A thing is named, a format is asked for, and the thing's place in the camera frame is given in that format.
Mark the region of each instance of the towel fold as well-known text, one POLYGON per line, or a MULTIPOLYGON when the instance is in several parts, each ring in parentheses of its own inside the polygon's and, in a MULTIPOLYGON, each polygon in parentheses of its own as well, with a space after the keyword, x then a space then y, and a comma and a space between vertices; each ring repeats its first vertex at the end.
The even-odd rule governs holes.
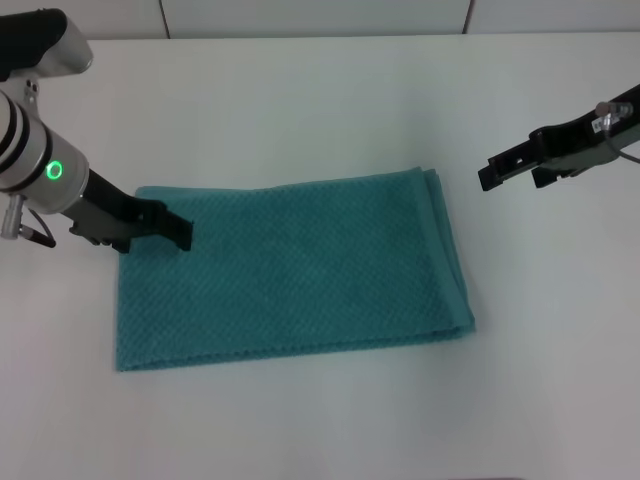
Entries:
POLYGON ((194 222, 120 256, 116 368, 434 342, 474 319, 435 171, 262 190, 143 187, 194 222))

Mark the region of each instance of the wire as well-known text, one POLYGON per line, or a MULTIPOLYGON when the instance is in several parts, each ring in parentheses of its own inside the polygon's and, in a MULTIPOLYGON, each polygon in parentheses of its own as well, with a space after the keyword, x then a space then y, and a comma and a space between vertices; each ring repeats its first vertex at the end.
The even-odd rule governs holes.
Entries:
POLYGON ((631 160, 633 163, 640 164, 640 158, 634 157, 633 155, 629 155, 628 153, 624 153, 622 150, 620 150, 618 147, 616 147, 613 144, 613 141, 611 140, 611 132, 609 132, 608 130, 604 130, 604 143, 607 144, 607 147, 609 147, 609 150, 611 150, 613 153, 615 153, 619 157, 625 158, 627 160, 631 160))
POLYGON ((47 237, 49 237, 55 243, 56 240, 55 238, 53 238, 53 233, 51 233, 51 230, 49 230, 49 227, 47 226, 47 224, 44 223, 44 220, 42 220, 42 217, 38 215, 37 212, 31 209, 29 209, 29 211, 31 212, 31 215, 33 215, 33 218, 35 218, 38 221, 38 223, 42 226, 45 233, 47 234, 47 237))

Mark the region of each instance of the green led ring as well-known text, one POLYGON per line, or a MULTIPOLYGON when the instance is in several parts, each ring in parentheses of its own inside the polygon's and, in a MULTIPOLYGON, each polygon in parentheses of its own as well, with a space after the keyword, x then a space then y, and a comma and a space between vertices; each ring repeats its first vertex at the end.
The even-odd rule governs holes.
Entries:
POLYGON ((47 177, 50 180, 57 180, 62 176, 62 172, 64 167, 58 160, 54 160, 49 165, 47 165, 47 177))

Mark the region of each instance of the white tabletop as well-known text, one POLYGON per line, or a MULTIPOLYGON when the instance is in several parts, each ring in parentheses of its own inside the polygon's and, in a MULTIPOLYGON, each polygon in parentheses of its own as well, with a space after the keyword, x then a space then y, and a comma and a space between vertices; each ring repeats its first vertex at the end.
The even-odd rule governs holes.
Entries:
POLYGON ((478 333, 116 373, 116 253, 50 217, 0 243, 3 480, 638 478, 640 168, 477 170, 640 83, 640 34, 92 47, 41 114, 129 193, 436 168, 478 333))

